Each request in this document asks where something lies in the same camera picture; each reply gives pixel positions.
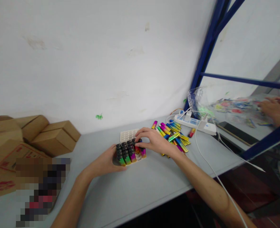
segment blue metal frame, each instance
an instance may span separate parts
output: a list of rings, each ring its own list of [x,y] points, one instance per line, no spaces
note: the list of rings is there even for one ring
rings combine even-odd
[[[220,74],[210,74],[210,73],[201,73],[201,76],[207,76],[210,78],[219,78],[219,79],[225,79],[229,81],[236,81],[236,82],[242,82],[242,83],[248,83],[258,86],[265,86],[265,87],[272,87],[275,89],[280,89],[280,82],[269,82],[269,81],[263,81],[263,80],[256,80],[256,79],[247,79],[247,78],[240,78],[240,77],[233,77],[233,76],[225,76]]]
[[[236,11],[239,9],[239,7],[242,5],[244,1],[245,0],[236,0],[232,5],[232,7],[230,8],[230,10],[228,11],[230,0],[217,0],[212,15],[212,19],[210,22],[210,26],[207,31],[205,41],[201,50],[201,55],[197,63],[197,68],[193,77],[191,89],[199,87],[202,78],[204,76],[280,89],[280,83],[278,82],[268,82],[262,80],[205,73],[206,67],[208,65],[208,62],[213,52],[213,48],[217,41],[218,35],[220,34],[222,29],[226,26],[226,24],[233,17],[233,15],[236,13]],[[189,108],[189,104],[188,102],[186,102],[184,106],[184,111],[186,111],[188,108]],[[256,155],[260,154],[262,151],[273,146],[279,141],[280,141],[280,127],[275,129],[272,133],[267,135],[260,142],[250,147],[247,151],[245,151],[242,154],[242,157],[247,160],[251,159]]]

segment power strip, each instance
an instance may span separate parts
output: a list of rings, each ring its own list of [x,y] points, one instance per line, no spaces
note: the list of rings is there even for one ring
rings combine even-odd
[[[200,122],[200,120],[190,118],[192,114],[190,111],[188,111],[186,115],[181,116],[181,114],[183,114],[183,111],[180,111],[180,114],[174,116],[175,122],[195,129],[197,129],[197,126],[200,123],[200,125],[198,126],[198,130],[203,131],[204,133],[207,133],[209,135],[216,135],[216,125],[208,123],[207,116],[203,117]]]

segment gray table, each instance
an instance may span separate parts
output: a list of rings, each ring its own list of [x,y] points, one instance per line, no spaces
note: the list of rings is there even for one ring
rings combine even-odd
[[[161,123],[166,121],[166,117],[154,120]],[[36,222],[35,226],[51,226],[66,200],[75,178],[111,144],[119,143],[121,131],[151,127],[154,120],[82,135],[72,153],[60,156],[72,159],[70,173],[53,211],[44,222]],[[182,127],[183,134],[187,134],[189,131],[190,128]],[[200,131],[197,134],[200,150],[218,175],[243,163],[210,135]],[[187,156],[207,174],[215,177],[213,171],[199,154],[194,137],[190,141],[192,144],[187,146],[190,151]],[[147,150],[147,158],[130,165],[127,171],[108,174],[92,181],[78,226],[115,227],[190,189],[192,189],[191,184],[172,159]],[[20,211],[20,205],[15,202],[15,193],[0,197],[0,227],[15,227],[16,214]]]

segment smartphone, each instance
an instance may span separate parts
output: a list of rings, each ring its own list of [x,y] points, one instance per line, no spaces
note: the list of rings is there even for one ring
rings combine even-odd
[[[252,146],[259,141],[227,122],[221,122],[217,126],[248,146]]]

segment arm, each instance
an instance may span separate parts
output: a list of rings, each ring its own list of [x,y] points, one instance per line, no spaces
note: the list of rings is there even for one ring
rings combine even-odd
[[[107,173],[126,170],[126,167],[115,166],[112,163],[114,153],[115,144],[108,148],[78,175],[51,228],[76,227],[88,187],[93,178],[105,175]]]
[[[279,98],[266,98],[268,101],[260,103],[261,111],[269,116],[275,127],[280,126],[280,104],[277,102]]]
[[[193,187],[209,207],[223,220],[228,227],[244,227],[243,222],[236,211],[232,201],[225,190],[178,148],[161,137],[155,130],[142,128],[136,134],[136,142],[141,137],[147,137],[150,143],[137,143],[136,146],[145,147],[159,154],[170,156],[187,176]],[[243,210],[238,207],[248,227],[256,227]]]

